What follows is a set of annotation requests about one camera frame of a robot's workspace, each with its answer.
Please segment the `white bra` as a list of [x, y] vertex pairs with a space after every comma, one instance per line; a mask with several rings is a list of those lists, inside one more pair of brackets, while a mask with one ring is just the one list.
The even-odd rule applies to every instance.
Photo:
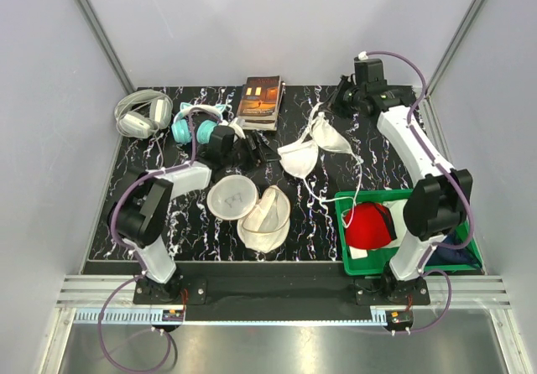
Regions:
[[[351, 144], [328, 122], [326, 113], [321, 110], [324, 102], [316, 103], [310, 111], [304, 131], [292, 143], [279, 147], [277, 153], [285, 173], [303, 182], [310, 196], [320, 204], [351, 200], [352, 208], [344, 216], [341, 214], [343, 227], [347, 229], [354, 220], [357, 196], [362, 187], [363, 160], [352, 150]], [[317, 195], [307, 181], [319, 159], [320, 151], [345, 154], [350, 156], [358, 167], [358, 182], [353, 196], [337, 196], [327, 199]]]

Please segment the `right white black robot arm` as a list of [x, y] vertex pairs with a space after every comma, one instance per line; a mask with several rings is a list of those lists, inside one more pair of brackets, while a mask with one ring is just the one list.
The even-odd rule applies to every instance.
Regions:
[[354, 59], [354, 74], [342, 76], [329, 108], [341, 117], [354, 112], [371, 117], [407, 169], [413, 189], [404, 207], [407, 233], [382, 273], [381, 294], [399, 304], [411, 293], [410, 284], [425, 275], [425, 264], [439, 248], [449, 248], [445, 238], [463, 223], [467, 238], [453, 249], [465, 248], [473, 239], [475, 219], [470, 206], [473, 177], [456, 169], [435, 148], [415, 117], [426, 92], [388, 83], [383, 50], [363, 51]]

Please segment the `white mesh laundry bag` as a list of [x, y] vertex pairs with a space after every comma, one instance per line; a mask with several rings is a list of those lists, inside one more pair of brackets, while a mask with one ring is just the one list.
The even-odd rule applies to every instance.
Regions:
[[249, 178], [229, 175], [209, 190], [206, 201], [215, 217], [237, 223], [240, 240], [255, 252], [270, 253], [281, 247], [288, 236], [291, 205], [276, 185], [259, 194]]

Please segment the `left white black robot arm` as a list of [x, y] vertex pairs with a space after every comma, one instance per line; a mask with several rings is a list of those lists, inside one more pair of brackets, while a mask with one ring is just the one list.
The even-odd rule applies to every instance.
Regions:
[[192, 143], [192, 158], [183, 164], [125, 174], [122, 193], [108, 214], [108, 228], [112, 239], [136, 257], [159, 301], [173, 303], [181, 292], [180, 281], [173, 278], [175, 262], [162, 238], [170, 202], [207, 188], [213, 175], [228, 165], [253, 169], [279, 160], [277, 151], [257, 132], [239, 136], [229, 126], [217, 126], [207, 139], [197, 138]]

